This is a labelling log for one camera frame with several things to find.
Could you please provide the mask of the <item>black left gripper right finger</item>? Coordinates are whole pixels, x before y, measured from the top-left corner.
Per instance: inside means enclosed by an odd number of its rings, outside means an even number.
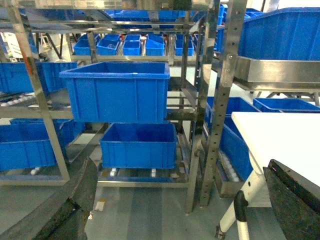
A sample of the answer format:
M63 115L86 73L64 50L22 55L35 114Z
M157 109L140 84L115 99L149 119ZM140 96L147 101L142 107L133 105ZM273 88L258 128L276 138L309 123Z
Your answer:
M263 168L271 207L287 240L320 238L320 187L271 159Z

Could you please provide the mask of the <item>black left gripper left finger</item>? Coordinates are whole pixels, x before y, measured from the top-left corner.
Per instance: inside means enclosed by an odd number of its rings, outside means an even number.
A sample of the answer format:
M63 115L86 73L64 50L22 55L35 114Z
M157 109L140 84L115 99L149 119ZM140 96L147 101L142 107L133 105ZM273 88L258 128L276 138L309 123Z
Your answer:
M88 157L60 190L4 231L0 238L86 240L85 227L94 206L97 183L97 166Z

